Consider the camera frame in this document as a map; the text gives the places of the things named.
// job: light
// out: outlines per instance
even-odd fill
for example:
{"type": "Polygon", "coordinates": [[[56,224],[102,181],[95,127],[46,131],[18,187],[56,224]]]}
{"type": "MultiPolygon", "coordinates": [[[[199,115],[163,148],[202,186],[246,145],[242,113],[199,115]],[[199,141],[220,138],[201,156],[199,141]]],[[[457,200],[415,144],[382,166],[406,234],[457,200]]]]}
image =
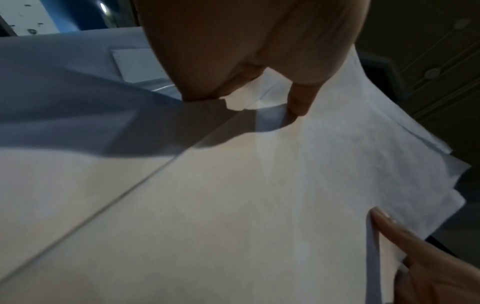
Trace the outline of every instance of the light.
{"type": "Polygon", "coordinates": [[[108,10],[108,8],[105,6],[105,4],[103,4],[103,3],[100,2],[100,8],[101,8],[101,10],[103,11],[103,13],[104,13],[105,15],[108,15],[109,10],[108,10]]]}

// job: hand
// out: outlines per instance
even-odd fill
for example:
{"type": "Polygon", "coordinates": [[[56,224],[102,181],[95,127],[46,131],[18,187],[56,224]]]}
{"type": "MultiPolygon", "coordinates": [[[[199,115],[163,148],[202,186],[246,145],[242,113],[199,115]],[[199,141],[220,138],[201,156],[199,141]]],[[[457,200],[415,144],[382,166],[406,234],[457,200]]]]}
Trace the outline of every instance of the hand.
{"type": "Polygon", "coordinates": [[[225,96],[270,67],[307,113],[340,68],[370,0],[136,0],[141,23],[185,101],[225,96]]]}
{"type": "Polygon", "coordinates": [[[379,208],[374,226],[406,253],[407,273],[395,281],[395,304],[480,303],[480,270],[419,239],[379,208]]]}

